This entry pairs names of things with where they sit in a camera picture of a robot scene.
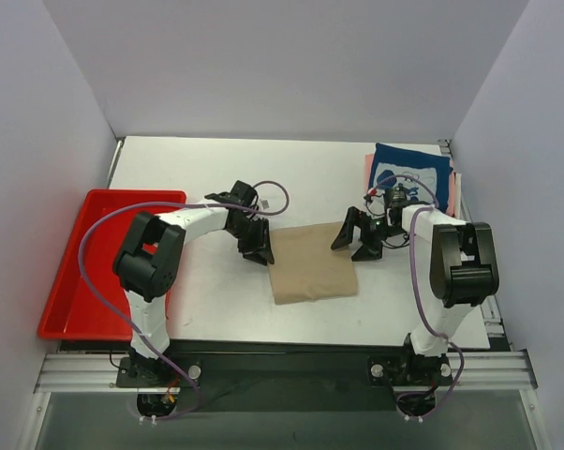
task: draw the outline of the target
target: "white wall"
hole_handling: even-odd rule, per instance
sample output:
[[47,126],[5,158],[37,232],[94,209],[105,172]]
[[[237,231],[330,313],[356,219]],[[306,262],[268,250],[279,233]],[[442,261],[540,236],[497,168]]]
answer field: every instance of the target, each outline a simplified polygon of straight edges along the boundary
[[115,133],[434,143],[527,0],[45,0]]
[[44,355],[38,320],[114,146],[42,2],[0,1],[0,449],[19,438]]
[[474,218],[493,226],[507,333],[564,448],[564,0],[530,2],[453,150]]

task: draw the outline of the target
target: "screw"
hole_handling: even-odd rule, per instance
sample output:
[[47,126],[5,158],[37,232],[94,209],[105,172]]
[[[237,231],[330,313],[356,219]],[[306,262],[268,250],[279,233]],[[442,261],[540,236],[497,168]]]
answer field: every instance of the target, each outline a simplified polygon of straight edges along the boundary
[[451,366],[449,366],[446,363],[442,364],[442,366],[440,366],[440,375],[442,375],[443,377],[450,376],[451,375]]
[[381,364],[375,364],[370,368],[370,371],[372,372],[372,377],[379,378],[384,374],[384,367]]
[[191,378],[191,380],[197,380],[200,377],[200,367],[194,365],[189,367],[188,376]]

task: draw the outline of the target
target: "folded blue shirt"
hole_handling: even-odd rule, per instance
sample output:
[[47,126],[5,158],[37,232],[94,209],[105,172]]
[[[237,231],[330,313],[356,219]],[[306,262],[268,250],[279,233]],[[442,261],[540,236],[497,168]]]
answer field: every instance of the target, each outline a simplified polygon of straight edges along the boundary
[[[378,182],[391,175],[410,175],[436,193],[439,209],[445,213],[449,207],[449,178],[452,172],[451,160],[448,157],[429,155],[377,143],[368,186],[373,188]],[[432,197],[425,189],[410,180],[397,178],[389,181],[381,188],[391,188],[397,183],[401,183],[408,189],[411,200],[433,202]]]

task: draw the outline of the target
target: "white table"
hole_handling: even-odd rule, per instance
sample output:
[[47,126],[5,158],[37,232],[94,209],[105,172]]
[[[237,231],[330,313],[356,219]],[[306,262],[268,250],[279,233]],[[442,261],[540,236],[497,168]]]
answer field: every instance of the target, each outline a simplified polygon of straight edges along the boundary
[[[400,146],[440,153],[435,145]],[[290,193],[289,209],[270,217],[271,229],[342,221],[349,206],[362,204],[364,156],[374,150],[372,143],[128,137],[111,188],[181,189],[191,203],[229,190],[237,179],[271,179]],[[275,187],[259,192],[272,209],[283,204]],[[429,246],[416,241],[426,304],[437,301],[428,281]],[[408,250],[385,250],[381,261],[355,268],[355,297],[277,306],[267,268],[243,260],[227,233],[211,233],[185,246],[168,331],[180,339],[401,346],[420,320]],[[464,348],[489,348],[479,307],[454,340]]]

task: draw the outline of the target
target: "tan fabric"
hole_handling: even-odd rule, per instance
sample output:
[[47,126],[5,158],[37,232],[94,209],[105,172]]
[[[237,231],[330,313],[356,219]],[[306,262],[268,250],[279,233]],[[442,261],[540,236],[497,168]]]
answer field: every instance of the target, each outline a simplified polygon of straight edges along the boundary
[[277,305],[357,294],[348,248],[331,251],[341,222],[270,231],[275,264],[268,265]]

